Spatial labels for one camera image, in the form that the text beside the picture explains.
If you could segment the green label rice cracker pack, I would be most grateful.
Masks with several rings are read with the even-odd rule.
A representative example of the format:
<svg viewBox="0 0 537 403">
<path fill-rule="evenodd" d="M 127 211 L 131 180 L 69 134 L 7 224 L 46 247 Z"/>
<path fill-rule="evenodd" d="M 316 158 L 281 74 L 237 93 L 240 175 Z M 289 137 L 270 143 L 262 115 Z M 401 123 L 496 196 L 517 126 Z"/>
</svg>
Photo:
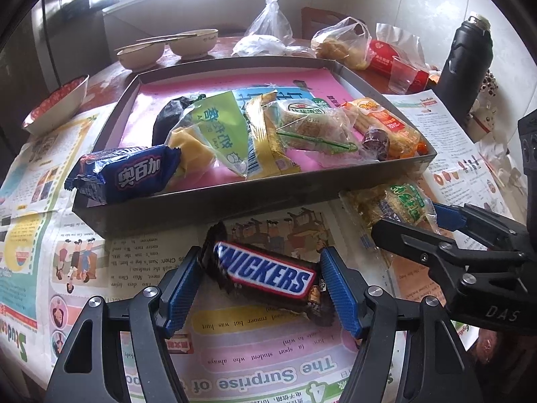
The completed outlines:
<svg viewBox="0 0 537 403">
<path fill-rule="evenodd" d="M 369 236 L 372 226 L 390 219 L 439 233 L 431 199 L 413 181 L 396 180 L 372 188 L 340 192 L 340 200 L 358 233 Z"/>
</svg>

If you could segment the Snickers chocolate bar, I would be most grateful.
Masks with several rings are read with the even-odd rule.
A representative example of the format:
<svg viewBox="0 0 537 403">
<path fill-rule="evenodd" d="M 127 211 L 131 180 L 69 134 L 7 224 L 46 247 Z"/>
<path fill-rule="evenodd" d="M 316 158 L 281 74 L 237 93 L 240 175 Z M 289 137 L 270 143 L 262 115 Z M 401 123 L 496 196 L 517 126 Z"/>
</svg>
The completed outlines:
<svg viewBox="0 0 537 403">
<path fill-rule="evenodd" d="M 233 241 L 223 222 L 207 230 L 199 264 L 229 294 L 302 315 L 331 326 L 334 304 L 321 275 L 321 263 L 292 258 Z"/>
</svg>

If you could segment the blue cookie pack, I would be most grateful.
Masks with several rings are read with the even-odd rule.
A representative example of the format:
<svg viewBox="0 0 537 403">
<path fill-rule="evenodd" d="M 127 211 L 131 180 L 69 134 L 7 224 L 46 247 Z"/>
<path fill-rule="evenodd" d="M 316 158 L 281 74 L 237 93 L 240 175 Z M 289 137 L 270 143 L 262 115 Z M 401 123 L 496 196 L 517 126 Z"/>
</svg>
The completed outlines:
<svg viewBox="0 0 537 403">
<path fill-rule="evenodd" d="M 100 204 L 117 204 L 165 189 L 176 173 L 181 150 L 166 145 L 122 147 L 82 155 L 65 189 Z"/>
</svg>

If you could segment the round pizza cracker pack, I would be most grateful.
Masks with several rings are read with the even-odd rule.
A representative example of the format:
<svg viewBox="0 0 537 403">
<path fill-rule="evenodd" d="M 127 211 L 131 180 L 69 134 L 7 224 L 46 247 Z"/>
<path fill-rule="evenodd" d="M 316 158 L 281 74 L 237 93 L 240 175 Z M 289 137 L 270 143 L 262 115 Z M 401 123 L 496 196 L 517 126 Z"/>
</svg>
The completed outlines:
<svg viewBox="0 0 537 403">
<path fill-rule="evenodd" d="M 351 163 L 361 158 L 361 142 L 340 108 L 323 107 L 313 100 L 275 100 L 263 106 L 264 118 L 286 148 L 308 152 L 318 161 Z"/>
</svg>

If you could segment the orange snack packet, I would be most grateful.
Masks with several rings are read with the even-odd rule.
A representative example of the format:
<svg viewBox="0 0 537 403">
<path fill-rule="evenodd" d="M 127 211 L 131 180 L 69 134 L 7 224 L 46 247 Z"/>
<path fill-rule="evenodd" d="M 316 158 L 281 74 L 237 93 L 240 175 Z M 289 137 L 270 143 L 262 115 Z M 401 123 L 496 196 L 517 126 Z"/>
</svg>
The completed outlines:
<svg viewBox="0 0 537 403">
<path fill-rule="evenodd" d="M 355 127 L 366 142 L 373 133 L 382 131 L 388 139 L 388 159 L 412 158 L 415 155 L 428 155 L 429 149 L 422 134 L 396 117 L 390 110 L 369 97 L 345 102 L 343 110 L 354 122 Z"/>
</svg>

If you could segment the clear plastic cup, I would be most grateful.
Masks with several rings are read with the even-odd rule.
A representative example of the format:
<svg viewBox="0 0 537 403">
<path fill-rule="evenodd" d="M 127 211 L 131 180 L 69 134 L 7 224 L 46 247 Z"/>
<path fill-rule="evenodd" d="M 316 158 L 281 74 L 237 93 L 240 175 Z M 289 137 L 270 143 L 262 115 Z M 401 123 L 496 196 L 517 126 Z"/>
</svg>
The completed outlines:
<svg viewBox="0 0 537 403">
<path fill-rule="evenodd" d="M 395 94 L 407 94 L 418 72 L 418 68 L 394 56 L 390 69 L 389 89 Z"/>
</svg>

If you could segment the yellow striped snack packet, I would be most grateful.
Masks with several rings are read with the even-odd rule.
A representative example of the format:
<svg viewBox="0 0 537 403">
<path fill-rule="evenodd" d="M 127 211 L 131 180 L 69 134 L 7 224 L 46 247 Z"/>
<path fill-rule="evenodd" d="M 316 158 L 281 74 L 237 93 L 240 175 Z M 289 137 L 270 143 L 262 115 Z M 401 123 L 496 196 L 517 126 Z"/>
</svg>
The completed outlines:
<svg viewBox="0 0 537 403">
<path fill-rule="evenodd" d="M 275 101 L 277 91 L 254 96 L 245 105 L 248 121 L 247 179 L 260 179 L 299 173 L 300 167 L 286 156 L 276 128 L 265 118 L 265 106 Z"/>
</svg>

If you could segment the black snack packet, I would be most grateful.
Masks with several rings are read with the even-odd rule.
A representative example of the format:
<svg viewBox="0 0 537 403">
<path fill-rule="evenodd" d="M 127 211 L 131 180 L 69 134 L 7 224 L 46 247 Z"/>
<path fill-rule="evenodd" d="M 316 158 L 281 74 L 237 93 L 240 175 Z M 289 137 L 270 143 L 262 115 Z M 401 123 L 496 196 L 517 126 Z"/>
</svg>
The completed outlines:
<svg viewBox="0 0 537 403">
<path fill-rule="evenodd" d="M 198 96 L 180 96 L 171 99 L 160 110 L 153 124 L 152 145 L 165 143 L 169 131 L 179 123 L 182 115 L 195 102 L 206 98 L 205 94 Z"/>
</svg>

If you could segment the red tissue pack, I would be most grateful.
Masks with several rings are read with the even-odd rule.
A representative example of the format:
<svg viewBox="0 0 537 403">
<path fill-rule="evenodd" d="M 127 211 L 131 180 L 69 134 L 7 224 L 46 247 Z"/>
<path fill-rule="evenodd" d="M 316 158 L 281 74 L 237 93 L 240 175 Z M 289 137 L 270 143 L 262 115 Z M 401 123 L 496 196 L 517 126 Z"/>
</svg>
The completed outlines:
<svg viewBox="0 0 537 403">
<path fill-rule="evenodd" d="M 390 24 L 377 23 L 371 39 L 369 68 L 390 81 L 400 93 L 417 93 L 428 84 L 430 68 L 426 64 L 421 39 Z"/>
</svg>

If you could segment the green triangular snack packet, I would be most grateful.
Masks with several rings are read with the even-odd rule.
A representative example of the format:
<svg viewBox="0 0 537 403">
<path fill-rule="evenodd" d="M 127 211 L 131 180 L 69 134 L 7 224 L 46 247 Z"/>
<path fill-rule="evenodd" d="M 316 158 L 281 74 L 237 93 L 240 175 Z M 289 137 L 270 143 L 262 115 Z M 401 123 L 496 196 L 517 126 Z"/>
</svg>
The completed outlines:
<svg viewBox="0 0 537 403">
<path fill-rule="evenodd" d="M 240 177 L 247 175 L 248 127 L 232 92 L 195 102 L 171 130 L 178 127 L 196 127 L 197 138 L 213 149 L 215 163 Z"/>
</svg>

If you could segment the white bowl with red contents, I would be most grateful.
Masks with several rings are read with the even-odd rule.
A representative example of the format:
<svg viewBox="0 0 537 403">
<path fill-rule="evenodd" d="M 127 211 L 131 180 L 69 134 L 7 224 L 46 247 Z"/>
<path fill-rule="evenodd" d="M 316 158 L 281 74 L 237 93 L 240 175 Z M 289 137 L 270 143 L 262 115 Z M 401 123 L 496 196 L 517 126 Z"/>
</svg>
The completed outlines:
<svg viewBox="0 0 537 403">
<path fill-rule="evenodd" d="M 65 124 L 83 104 L 88 80 L 85 75 L 60 86 L 27 115 L 22 128 L 32 136 L 43 136 Z"/>
</svg>

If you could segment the white ceramic bowl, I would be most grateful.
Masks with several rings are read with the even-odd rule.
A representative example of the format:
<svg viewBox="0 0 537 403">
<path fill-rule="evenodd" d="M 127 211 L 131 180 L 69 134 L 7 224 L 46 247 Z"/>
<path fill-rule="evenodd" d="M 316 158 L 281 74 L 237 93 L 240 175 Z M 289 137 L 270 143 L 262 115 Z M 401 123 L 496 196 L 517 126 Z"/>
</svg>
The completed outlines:
<svg viewBox="0 0 537 403">
<path fill-rule="evenodd" d="M 172 53 L 184 59 L 194 59 L 208 54 L 218 40 L 217 29 L 198 29 L 182 34 L 168 41 Z"/>
<path fill-rule="evenodd" d="M 140 72 L 153 68 L 156 62 L 164 54 L 165 44 L 138 43 L 126 46 L 116 52 L 116 57 L 123 68 L 133 72 Z"/>
</svg>

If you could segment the right white ceramic bowl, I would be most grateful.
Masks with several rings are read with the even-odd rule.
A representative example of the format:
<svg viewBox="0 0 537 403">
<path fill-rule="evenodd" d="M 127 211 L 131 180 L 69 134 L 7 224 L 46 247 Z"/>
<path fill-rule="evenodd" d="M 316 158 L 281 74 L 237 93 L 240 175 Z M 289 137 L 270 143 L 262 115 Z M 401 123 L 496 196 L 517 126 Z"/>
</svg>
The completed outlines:
<svg viewBox="0 0 537 403">
<path fill-rule="evenodd" d="M 208 54 L 218 40 L 217 29 L 198 29 L 182 34 L 168 41 L 172 53 L 184 59 L 194 59 Z"/>
</svg>

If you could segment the wooden chair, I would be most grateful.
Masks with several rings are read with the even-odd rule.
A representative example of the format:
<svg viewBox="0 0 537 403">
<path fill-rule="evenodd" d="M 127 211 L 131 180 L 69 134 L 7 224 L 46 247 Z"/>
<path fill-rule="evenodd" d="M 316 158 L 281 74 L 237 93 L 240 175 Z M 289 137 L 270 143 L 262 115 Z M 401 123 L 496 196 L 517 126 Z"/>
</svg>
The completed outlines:
<svg viewBox="0 0 537 403">
<path fill-rule="evenodd" d="M 347 17 L 350 17 L 351 21 L 344 22 L 343 27 L 337 27 L 337 31 L 330 33 L 330 36 L 336 40 L 352 41 L 362 37 L 365 30 L 361 25 L 356 25 L 353 29 L 349 28 L 361 19 L 327 9 L 305 6 L 301 9 L 301 37 L 311 40 L 317 31 L 334 26 Z"/>
</svg>

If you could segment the chopsticks on bowls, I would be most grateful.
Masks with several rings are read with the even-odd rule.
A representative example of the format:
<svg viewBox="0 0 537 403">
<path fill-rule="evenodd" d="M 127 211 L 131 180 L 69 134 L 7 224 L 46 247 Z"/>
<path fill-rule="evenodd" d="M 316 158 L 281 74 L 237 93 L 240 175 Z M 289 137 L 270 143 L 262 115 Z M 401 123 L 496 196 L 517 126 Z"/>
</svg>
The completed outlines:
<svg viewBox="0 0 537 403">
<path fill-rule="evenodd" d="M 157 37 L 144 37 L 136 40 L 136 43 L 157 43 L 157 42 L 166 42 L 170 40 L 176 40 L 182 37 L 196 37 L 196 33 L 178 33 L 173 35 L 164 35 Z"/>
</svg>

